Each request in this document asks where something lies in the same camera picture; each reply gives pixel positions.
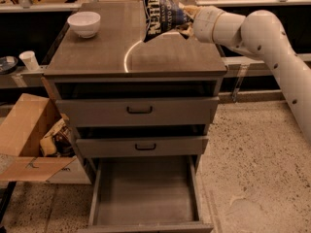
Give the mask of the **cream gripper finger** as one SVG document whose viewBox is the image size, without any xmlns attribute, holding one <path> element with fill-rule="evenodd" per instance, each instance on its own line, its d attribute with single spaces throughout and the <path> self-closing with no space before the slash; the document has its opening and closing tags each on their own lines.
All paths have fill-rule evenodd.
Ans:
<svg viewBox="0 0 311 233">
<path fill-rule="evenodd" d="M 179 33 L 185 38 L 188 39 L 189 37 L 193 37 L 193 23 L 189 22 L 186 24 L 183 24 L 179 27 Z"/>
<path fill-rule="evenodd" d="M 201 10 L 199 6 L 195 5 L 184 5 L 182 3 L 179 3 L 178 6 L 189 17 L 195 17 L 196 14 Z"/>
</svg>

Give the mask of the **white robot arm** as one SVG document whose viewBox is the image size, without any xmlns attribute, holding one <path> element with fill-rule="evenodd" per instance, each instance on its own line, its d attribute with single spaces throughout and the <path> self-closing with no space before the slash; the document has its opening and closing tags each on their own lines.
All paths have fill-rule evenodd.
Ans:
<svg viewBox="0 0 311 233">
<path fill-rule="evenodd" d="M 294 52 L 278 17 L 265 10 L 245 17 L 215 6 L 183 5 L 181 9 L 193 20 L 190 34 L 198 41 L 225 46 L 266 64 L 311 142 L 311 69 Z"/>
</svg>

